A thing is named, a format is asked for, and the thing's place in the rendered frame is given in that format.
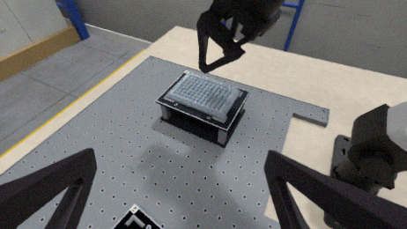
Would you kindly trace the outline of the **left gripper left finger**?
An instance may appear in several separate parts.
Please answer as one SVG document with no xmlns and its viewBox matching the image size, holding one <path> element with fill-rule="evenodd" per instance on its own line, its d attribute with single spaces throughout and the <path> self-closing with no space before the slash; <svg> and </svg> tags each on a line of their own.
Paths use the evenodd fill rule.
<svg viewBox="0 0 407 229">
<path fill-rule="evenodd" d="M 15 229 L 66 188 L 44 229 L 77 229 L 97 172 L 93 148 L 0 185 L 0 229 Z"/>
</svg>

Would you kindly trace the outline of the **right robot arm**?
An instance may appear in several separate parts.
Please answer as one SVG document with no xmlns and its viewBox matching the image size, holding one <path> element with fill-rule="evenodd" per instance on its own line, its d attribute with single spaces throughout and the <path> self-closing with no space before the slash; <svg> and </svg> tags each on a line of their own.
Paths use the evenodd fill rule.
<svg viewBox="0 0 407 229">
<path fill-rule="evenodd" d="M 335 138 L 332 178 L 377 195 L 382 187 L 395 188 L 398 173 L 406 171 L 407 101 L 393 107 L 385 103 L 360 115 L 351 137 Z"/>
</svg>

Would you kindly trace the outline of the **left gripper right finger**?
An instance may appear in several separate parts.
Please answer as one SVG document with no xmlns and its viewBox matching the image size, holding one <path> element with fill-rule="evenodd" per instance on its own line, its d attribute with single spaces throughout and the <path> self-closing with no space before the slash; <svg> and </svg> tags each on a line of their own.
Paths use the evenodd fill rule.
<svg viewBox="0 0 407 229">
<path fill-rule="evenodd" d="M 264 167 L 281 229 L 311 229 L 287 182 L 346 229 L 407 229 L 407 207 L 269 150 Z"/>
</svg>

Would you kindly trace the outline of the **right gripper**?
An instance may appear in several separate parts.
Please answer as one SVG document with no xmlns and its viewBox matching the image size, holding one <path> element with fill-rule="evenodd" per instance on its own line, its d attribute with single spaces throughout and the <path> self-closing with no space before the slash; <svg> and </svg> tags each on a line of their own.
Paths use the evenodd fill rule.
<svg viewBox="0 0 407 229">
<path fill-rule="evenodd" d="M 263 37 L 278 22 L 283 13 L 280 8 L 285 1 L 214 0 L 211 8 L 201 14 L 196 24 L 199 44 L 198 68 L 206 74 L 239 60 L 246 53 L 241 46 L 254 41 L 257 36 Z M 233 23 L 230 30 L 222 22 L 232 17 Z M 248 39 L 244 37 L 235 42 L 240 24 L 244 26 L 240 32 Z M 222 53 L 225 56 L 207 64 L 209 37 L 223 49 Z"/>
</svg>

